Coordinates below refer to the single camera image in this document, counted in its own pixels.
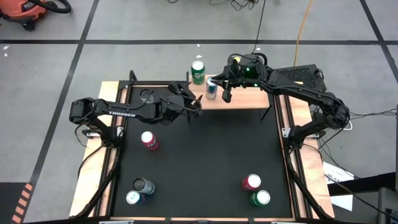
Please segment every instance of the white paper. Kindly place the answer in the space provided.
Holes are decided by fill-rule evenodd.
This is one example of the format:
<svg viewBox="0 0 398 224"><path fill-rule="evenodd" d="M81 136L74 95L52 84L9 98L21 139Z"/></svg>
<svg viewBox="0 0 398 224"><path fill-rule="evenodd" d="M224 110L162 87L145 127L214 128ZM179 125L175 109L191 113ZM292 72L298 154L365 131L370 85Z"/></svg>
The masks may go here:
<svg viewBox="0 0 398 224"><path fill-rule="evenodd" d="M323 162L323 170L325 171L325 175L329 178L332 178L336 182L353 180L353 174L350 172L345 172L343 169L333 166L327 162ZM333 184L333 181L326 178L327 184ZM352 195L342 195L342 196L333 196L331 198L331 203L333 205L339 206L340 208L353 211L353 196Z"/></svg>

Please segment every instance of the shop vacuum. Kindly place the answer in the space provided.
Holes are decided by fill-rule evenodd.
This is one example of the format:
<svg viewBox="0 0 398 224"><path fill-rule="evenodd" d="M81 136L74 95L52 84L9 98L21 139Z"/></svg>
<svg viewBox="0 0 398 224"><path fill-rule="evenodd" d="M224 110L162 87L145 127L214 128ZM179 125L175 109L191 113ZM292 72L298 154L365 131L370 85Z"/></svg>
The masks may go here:
<svg viewBox="0 0 398 224"><path fill-rule="evenodd" d="M44 16L47 10L56 13L69 13L71 7L67 0L59 0L65 5L59 8L52 1L44 0L0 0L0 18L22 24L25 30L35 29L35 21Z"/></svg>

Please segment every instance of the gray floor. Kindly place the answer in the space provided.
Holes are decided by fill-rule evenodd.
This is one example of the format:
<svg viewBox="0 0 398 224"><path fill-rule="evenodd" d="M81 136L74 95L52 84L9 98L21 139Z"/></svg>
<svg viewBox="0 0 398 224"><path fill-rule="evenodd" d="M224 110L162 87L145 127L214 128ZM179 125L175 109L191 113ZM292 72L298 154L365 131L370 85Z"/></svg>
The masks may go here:
<svg viewBox="0 0 398 224"><path fill-rule="evenodd" d="M76 70L70 70L78 42L49 43L80 40L90 9L98 0L69 1L73 13L48 13L34 32L0 21L0 41L8 41L0 44L0 182L30 181L65 79L74 71L26 222L68 217L84 150L73 135L75 125L68 121L73 100L96 98L102 81L125 80L130 69L140 80L184 79L197 55L202 56L207 73L220 73L229 54L245 54L253 48L252 44L222 40L255 39L262 5L261 1L251 11L237 12L228 3L211 6L207 0L179 0L176 4L99 0L87 40L211 39L220 44L85 44ZM398 1L366 2L383 38L398 40ZM268 0L259 39L296 39L307 4L308 0ZM302 39L377 40L359 0L315 0ZM20 41L10 44L10 40ZM268 56L271 67L293 64L294 45L257 47ZM398 46L389 45L388 49L398 58ZM322 68L328 89L355 113L389 110L398 103L397 80L380 45L301 45L297 64L308 63ZM368 117L354 120L353 125L352 131L343 131L328 144L336 161L361 177L393 171L395 118Z"/></svg>

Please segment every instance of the green soda can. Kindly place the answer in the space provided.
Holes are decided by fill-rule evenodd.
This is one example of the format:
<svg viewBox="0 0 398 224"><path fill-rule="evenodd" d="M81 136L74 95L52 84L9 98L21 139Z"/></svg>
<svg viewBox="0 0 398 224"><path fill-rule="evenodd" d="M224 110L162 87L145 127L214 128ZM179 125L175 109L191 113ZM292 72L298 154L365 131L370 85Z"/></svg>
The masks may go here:
<svg viewBox="0 0 398 224"><path fill-rule="evenodd" d="M271 200L271 196L266 190L259 190L250 195L250 203L256 207L264 207Z"/></svg>
<svg viewBox="0 0 398 224"><path fill-rule="evenodd" d="M205 82L205 64L201 61L194 61L191 66L192 82L201 85Z"/></svg>

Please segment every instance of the black floor line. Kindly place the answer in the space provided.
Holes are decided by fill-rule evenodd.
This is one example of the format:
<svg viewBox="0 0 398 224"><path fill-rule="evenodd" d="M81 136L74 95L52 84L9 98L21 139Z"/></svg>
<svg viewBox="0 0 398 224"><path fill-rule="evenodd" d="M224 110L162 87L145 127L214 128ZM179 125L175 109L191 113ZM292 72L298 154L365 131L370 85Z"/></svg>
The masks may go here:
<svg viewBox="0 0 398 224"><path fill-rule="evenodd" d="M377 37L377 40L380 41L381 43L381 49L383 50L384 56L387 59L387 62L390 66L390 69L392 71L392 74L394 74L397 82L398 82L398 68L397 65L395 63L394 58L392 57L390 50L388 49L387 43L384 41L383 36L381 35L381 32L376 24L376 21L374 20L372 13L368 7L368 4L366 4L365 0L359 0L361 2L361 5L363 7L363 10L365 11L366 16L368 17L368 20L372 26L373 32ZM389 41L390 45L393 45L392 43L396 43L396 41Z"/></svg>
<svg viewBox="0 0 398 224"><path fill-rule="evenodd" d="M70 65L68 75L66 77L65 83L63 84L60 98L58 99L57 106L55 107L55 111L52 116L49 129L47 130L47 134L45 135L44 142L43 142L42 148L39 153L39 157L37 158L36 165L34 167L32 176L30 177L30 182L33 184L33 186L36 186L37 181L39 180L40 173L42 171L44 161L45 161L45 158L47 157L50 143L51 143L51 140L52 140L54 132L55 132L55 128L57 127L57 123L58 123L58 120L61 115L63 104L65 103L65 99L67 97L68 90L69 90L70 84L72 82L73 75L75 74L75 70L76 70L77 64L79 62L81 51L83 50L84 41L87 38L87 34L90 29L90 25L93 22L94 14L95 14L96 8L98 6L98 1L99 0L94 0L93 5L91 7L90 13L88 15L88 19L86 21L85 28L83 29L83 33L81 35L79 44L78 44L76 52L75 52L75 56L73 56L73 60Z"/></svg>
<svg viewBox="0 0 398 224"><path fill-rule="evenodd" d="M81 40L0 40L0 44L79 44ZM154 44L255 44L256 40L84 40L84 44L154 45ZM295 45L296 40L258 40L258 44ZM300 45L398 45L398 40L300 40Z"/></svg>

